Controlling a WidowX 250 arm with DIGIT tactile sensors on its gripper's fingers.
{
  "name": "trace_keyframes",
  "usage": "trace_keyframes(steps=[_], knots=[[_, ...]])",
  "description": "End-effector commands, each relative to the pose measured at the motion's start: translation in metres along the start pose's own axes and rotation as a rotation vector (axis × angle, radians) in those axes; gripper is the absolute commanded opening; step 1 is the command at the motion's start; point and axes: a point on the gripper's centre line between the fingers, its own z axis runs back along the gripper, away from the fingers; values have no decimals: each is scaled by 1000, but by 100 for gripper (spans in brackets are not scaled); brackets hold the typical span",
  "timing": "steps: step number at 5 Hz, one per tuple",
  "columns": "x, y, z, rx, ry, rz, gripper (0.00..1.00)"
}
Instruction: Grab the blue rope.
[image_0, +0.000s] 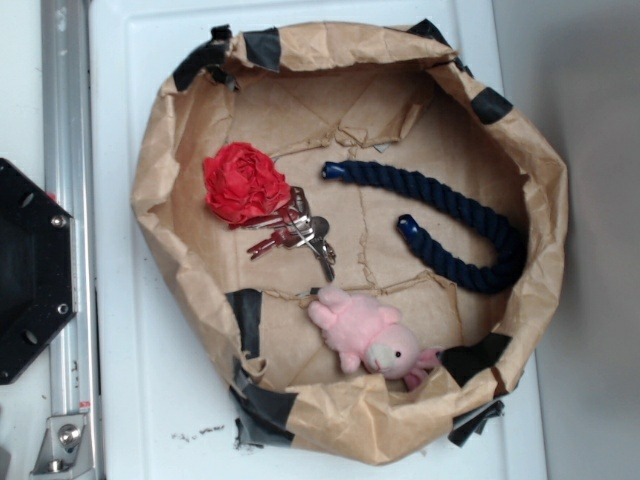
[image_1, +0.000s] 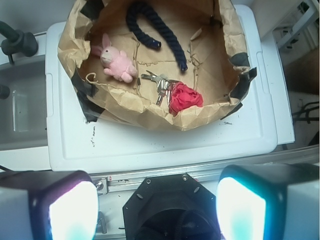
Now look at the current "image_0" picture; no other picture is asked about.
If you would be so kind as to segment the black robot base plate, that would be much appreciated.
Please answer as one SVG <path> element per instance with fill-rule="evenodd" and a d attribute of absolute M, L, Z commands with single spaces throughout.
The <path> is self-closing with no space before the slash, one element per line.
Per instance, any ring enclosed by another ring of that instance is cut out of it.
<path fill-rule="evenodd" d="M 9 385 L 75 315 L 73 217 L 1 160 L 1 383 Z"/>

